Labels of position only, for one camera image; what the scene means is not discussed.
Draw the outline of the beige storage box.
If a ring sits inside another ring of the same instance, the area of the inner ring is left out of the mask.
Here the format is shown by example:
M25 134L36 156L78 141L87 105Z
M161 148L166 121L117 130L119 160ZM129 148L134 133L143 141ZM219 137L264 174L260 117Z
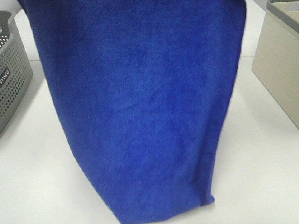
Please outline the beige storage box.
M287 116L299 125L299 2L270 0L252 71Z

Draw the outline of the blue microfibre towel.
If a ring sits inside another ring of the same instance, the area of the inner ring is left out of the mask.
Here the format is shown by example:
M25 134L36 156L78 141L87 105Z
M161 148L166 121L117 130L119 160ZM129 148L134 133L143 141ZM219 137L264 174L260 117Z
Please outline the blue microfibre towel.
M84 174L122 224L214 201L243 0L21 0Z

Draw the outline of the grey perforated plastic basket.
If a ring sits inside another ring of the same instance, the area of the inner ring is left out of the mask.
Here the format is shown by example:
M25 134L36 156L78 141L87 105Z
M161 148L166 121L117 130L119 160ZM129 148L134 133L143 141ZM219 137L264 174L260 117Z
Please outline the grey perforated plastic basket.
M21 103L32 80L31 69L15 13L0 12L0 130L3 131Z

